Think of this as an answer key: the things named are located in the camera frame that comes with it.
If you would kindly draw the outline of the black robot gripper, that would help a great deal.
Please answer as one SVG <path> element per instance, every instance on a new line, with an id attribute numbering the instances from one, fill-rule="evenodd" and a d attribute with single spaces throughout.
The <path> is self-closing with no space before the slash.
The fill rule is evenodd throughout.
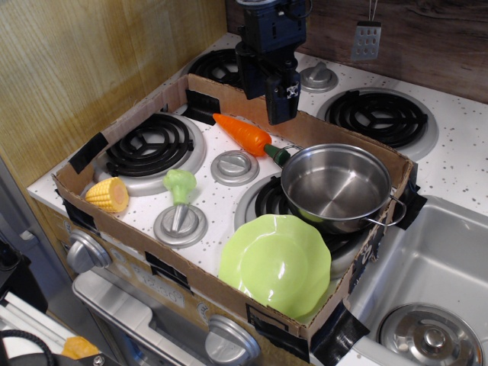
<path id="1" fill-rule="evenodd" d="M 236 61 L 248 100 L 265 94 L 268 121 L 278 125 L 297 116 L 300 75 L 296 49 L 307 37 L 305 1 L 238 1 L 244 25 Z M 274 74 L 267 78 L 266 73 Z"/>

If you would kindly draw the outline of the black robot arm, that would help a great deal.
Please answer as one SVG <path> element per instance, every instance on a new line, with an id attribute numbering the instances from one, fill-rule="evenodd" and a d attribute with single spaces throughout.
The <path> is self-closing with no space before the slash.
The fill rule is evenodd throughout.
<path id="1" fill-rule="evenodd" d="M 312 5 L 305 1 L 238 1 L 244 25 L 236 45 L 242 88 L 249 100 L 265 97 L 268 122 L 287 122 L 297 115 L 300 74 L 296 49 L 305 43 L 306 18 Z"/>

